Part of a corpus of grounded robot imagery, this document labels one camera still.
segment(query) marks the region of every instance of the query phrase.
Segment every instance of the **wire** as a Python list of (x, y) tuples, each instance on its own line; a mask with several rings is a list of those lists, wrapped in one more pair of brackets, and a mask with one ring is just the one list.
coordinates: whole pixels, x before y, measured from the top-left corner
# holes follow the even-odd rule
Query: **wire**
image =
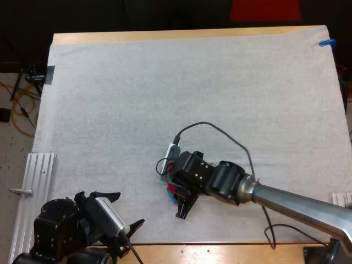
[(134, 249), (134, 247), (132, 246), (131, 241), (129, 240), (129, 238), (127, 237), (127, 235), (126, 235), (123, 231), (121, 231), (121, 232), (119, 233), (119, 235), (125, 240), (125, 242), (127, 243), (127, 245), (130, 247), (130, 249), (132, 250), (133, 254), (136, 256), (136, 259), (138, 260), (138, 262), (139, 262), (140, 264), (143, 264), (142, 259), (140, 258), (140, 256), (138, 255), (138, 253), (137, 253), (137, 251)]
[[(3, 87), (5, 87), (5, 89), (8, 91), (8, 93), (11, 95), (11, 92), (9, 91), (9, 89), (7, 88), (7, 86), (6, 86), (4, 83), (2, 83), (1, 81), (0, 81), (0, 84), (1, 84)], [(27, 86), (27, 87), (26, 87), (25, 89), (23, 89), (23, 90), (24, 90), (24, 91), (28, 91), (31, 87), (32, 87), (32, 85), (29, 85), (29, 86)], [(19, 102), (19, 99), (20, 99), (21, 97), (22, 97), (22, 95), (20, 95), (18, 98), (16, 98), (16, 97), (14, 98), (14, 102), (12, 103), (11, 114), (10, 114), (11, 122), (12, 122), (12, 124), (14, 125), (14, 127), (16, 128), (16, 130), (17, 130), (18, 132), (20, 132), (21, 134), (23, 134), (23, 135), (25, 135), (25, 136), (29, 136), (29, 137), (31, 137), (31, 138), (34, 138), (34, 135), (33, 135), (33, 134), (29, 134), (29, 133), (27, 133), (27, 132), (21, 130), (21, 129), (18, 127), (18, 125), (17, 125), (16, 122), (15, 122), (14, 116), (13, 116), (14, 113), (17, 113), (17, 114), (20, 115), (20, 116), (25, 116), (25, 117), (29, 120), (29, 122), (31, 123), (31, 125), (32, 125), (34, 128), (36, 128), (35, 125), (33, 124), (32, 120), (29, 118), (29, 115), (28, 115), (26, 109), (25, 109), (24, 107), (22, 107), (22, 105), (21, 105), (20, 102)], [(20, 113), (18, 113), (18, 112), (16, 111), (16, 104), (17, 104), (17, 103), (18, 103), (18, 105), (20, 106), (20, 110), (21, 110), (22, 114), (20, 114)]]
[[(289, 225), (289, 224), (271, 224), (271, 221), (270, 221), (268, 212), (266, 211), (266, 208), (263, 207), (263, 206), (262, 206), (262, 208), (263, 208), (264, 214), (266, 216), (266, 219), (267, 219), (267, 221), (269, 223), (269, 226), (264, 229), (264, 235), (267, 238), (267, 240), (269, 242), (269, 245), (270, 245), (270, 247), (273, 250), (276, 248), (276, 238), (275, 238), (275, 234), (274, 234), (274, 227), (288, 227), (288, 228), (291, 228), (291, 229), (296, 230), (297, 232), (301, 233), (302, 235), (305, 235), (306, 237), (310, 238), (311, 240), (314, 240), (315, 242), (317, 242), (319, 244), (322, 244), (323, 246), (327, 246), (327, 244), (325, 244), (324, 242), (312, 237), (311, 235), (308, 235), (307, 233), (303, 232), (301, 229), (298, 229), (297, 227), (293, 227), (292, 225)], [(267, 231), (269, 229), (271, 231), (273, 241), (270, 240), (270, 238), (269, 238), (269, 236), (267, 234)]]
[(266, 208), (265, 208), (264, 206), (262, 206), (262, 209), (263, 209), (263, 211), (264, 211), (264, 215), (265, 215), (265, 217), (266, 217), (266, 220), (268, 221), (268, 224), (269, 224), (268, 227), (269, 227), (269, 229), (270, 229), (271, 236), (272, 236), (272, 238), (273, 238), (273, 242), (271, 242), (269, 236), (268, 236), (267, 233), (266, 233), (266, 230), (268, 230), (268, 229), (267, 229), (268, 227), (267, 227), (266, 229), (264, 229), (264, 235), (266, 236), (266, 238), (267, 238), (267, 240), (268, 240), (268, 242), (269, 242), (269, 245), (270, 245), (271, 249), (274, 250), (274, 249), (276, 248), (276, 238), (275, 238), (275, 233), (274, 233), (273, 225), (271, 224), (270, 217), (269, 217), (269, 215), (268, 215), (268, 212), (266, 211)]
[[(0, 84), (5, 87), (5, 89), (8, 91), (8, 93), (9, 93), (10, 95), (12, 95), (11, 92), (10, 92), (10, 90), (7, 88), (7, 86), (6, 86), (5, 84), (3, 84), (1, 81), (0, 81)], [(16, 98), (14, 98), (14, 99), (15, 99), (15, 101), (18, 103), (18, 105), (19, 105), (20, 107), (22, 107), (22, 105), (20, 104), (20, 102), (19, 102)]]
[(229, 134), (227, 134), (224, 130), (218, 128), (216, 125), (210, 123), (210, 122), (198, 122), (198, 123), (194, 123), (192, 125), (186, 126), (185, 128), (183, 128), (179, 133), (177, 133), (177, 135), (175, 136), (175, 139), (173, 141), (173, 144), (178, 145), (178, 142), (180, 141), (180, 136), (182, 134), (182, 132), (186, 131), (187, 129), (190, 129), (192, 127), (195, 127), (197, 125), (210, 125), (211, 127), (215, 128), (216, 130), (218, 130), (219, 132), (221, 132), (222, 134), (224, 134), (226, 137), (228, 137), (232, 142), (234, 142), (236, 145), (238, 145), (239, 147), (241, 147), (246, 153), (247, 153), (247, 157), (249, 160), (249, 165), (251, 167), (251, 171), (252, 171), (252, 175), (255, 178), (255, 173), (254, 173), (254, 167), (253, 167), (253, 163), (252, 163), (252, 158), (251, 155), (248, 151), (248, 149), (243, 146), (241, 143), (239, 143), (238, 141), (236, 141), (233, 137), (231, 137)]
[(159, 166), (160, 162), (162, 162), (162, 161), (164, 161), (164, 160), (174, 161), (175, 159), (174, 159), (174, 158), (161, 158), (161, 159), (158, 160), (158, 162), (157, 162), (156, 165), (155, 165), (155, 171), (156, 171), (156, 173), (159, 174), (160, 176), (165, 176), (165, 175), (166, 175), (166, 173), (163, 173), (163, 174), (162, 174), (161, 172), (158, 171), (158, 166)]

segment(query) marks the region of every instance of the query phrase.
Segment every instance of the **blue clip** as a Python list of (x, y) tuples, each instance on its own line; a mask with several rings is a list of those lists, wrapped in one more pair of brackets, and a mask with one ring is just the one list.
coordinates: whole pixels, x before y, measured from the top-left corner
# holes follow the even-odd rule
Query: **blue clip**
[(330, 45), (331, 49), (334, 50), (336, 47), (336, 40), (332, 38), (330, 40), (324, 40), (319, 43), (319, 46), (321, 46), (321, 47), (326, 46), (326, 45)]

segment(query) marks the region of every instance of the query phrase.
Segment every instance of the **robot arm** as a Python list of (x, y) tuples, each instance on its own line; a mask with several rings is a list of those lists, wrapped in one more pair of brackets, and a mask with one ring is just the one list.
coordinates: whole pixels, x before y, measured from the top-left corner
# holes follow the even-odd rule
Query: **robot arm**
[(168, 174), (179, 194), (177, 217), (185, 219), (200, 194), (234, 205), (252, 201), (337, 237), (352, 255), (352, 211), (347, 208), (262, 185), (232, 162), (212, 166), (198, 151), (183, 152)]

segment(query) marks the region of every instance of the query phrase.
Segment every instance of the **blue object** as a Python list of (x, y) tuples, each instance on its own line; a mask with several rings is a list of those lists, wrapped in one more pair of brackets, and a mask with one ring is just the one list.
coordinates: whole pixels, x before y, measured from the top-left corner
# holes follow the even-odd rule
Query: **blue object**
[(331, 49), (334, 50), (336, 47), (336, 40), (335, 39), (330, 39), (330, 40), (324, 40), (322, 42), (319, 43), (319, 46), (324, 47), (326, 45), (330, 45)]
[(171, 191), (167, 191), (167, 194), (169, 195), (171, 201), (173, 201), (175, 204), (177, 204), (177, 200), (176, 200), (174, 194)]

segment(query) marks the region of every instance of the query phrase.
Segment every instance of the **metal bracket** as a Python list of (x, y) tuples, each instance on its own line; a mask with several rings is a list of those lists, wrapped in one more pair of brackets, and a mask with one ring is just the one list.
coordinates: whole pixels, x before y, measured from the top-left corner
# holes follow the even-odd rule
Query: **metal bracket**
[(53, 153), (28, 154), (22, 188), (9, 190), (19, 194), (20, 200), (8, 263), (33, 246), (33, 223), (47, 202), (55, 157)]
[(33, 191), (32, 190), (23, 190), (23, 189), (18, 189), (18, 188), (11, 188), (8, 191), (11, 193), (17, 194), (17, 195), (25, 195), (25, 196), (31, 196), (33, 197)]

